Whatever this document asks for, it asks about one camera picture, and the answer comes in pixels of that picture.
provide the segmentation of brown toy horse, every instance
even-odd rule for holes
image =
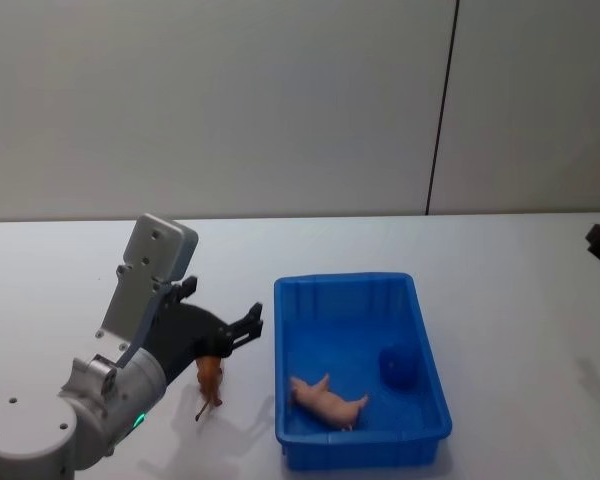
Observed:
[[[196,359],[196,365],[198,366],[198,383],[200,384],[200,393],[205,399],[204,406],[200,413],[196,415],[196,422],[204,412],[205,408],[209,403],[212,403],[214,407],[222,405],[220,400],[220,384],[222,383],[222,368],[220,367],[220,357],[200,357]]]

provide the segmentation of toy pig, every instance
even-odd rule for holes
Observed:
[[[220,368],[220,357],[200,357],[196,359],[198,366],[198,383],[200,384],[200,392],[205,399],[204,407],[200,414],[204,411],[209,403],[213,403],[214,407],[222,405],[220,400],[220,383],[222,383],[222,368]]]
[[[329,391],[329,374],[315,385],[291,377],[292,399],[328,425],[341,430],[352,430],[360,410],[369,401],[367,394],[360,400],[347,402]]]

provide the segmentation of robotic arm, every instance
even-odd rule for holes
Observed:
[[[66,480],[102,457],[144,420],[196,358],[226,358],[262,332],[262,305],[227,325],[180,303],[198,235],[143,215],[117,269],[118,286],[88,352],[73,360],[57,397],[0,400],[0,480]]]

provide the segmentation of blue container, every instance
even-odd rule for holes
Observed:
[[[281,278],[275,284],[276,437],[292,470],[428,465],[451,433],[413,279],[400,273]],[[383,382],[379,355],[408,345],[415,379]],[[345,400],[369,394],[352,432],[291,406],[289,378],[330,374]]]

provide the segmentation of white table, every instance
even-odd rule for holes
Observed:
[[[600,214],[187,221],[197,304],[264,303],[262,338],[226,364],[225,404],[196,424],[194,369],[80,479],[293,479],[273,432],[273,282],[404,271],[454,430],[421,470],[337,479],[600,479]],[[0,396],[54,395],[100,324],[133,222],[0,224]],[[322,478],[325,474],[313,474]]]

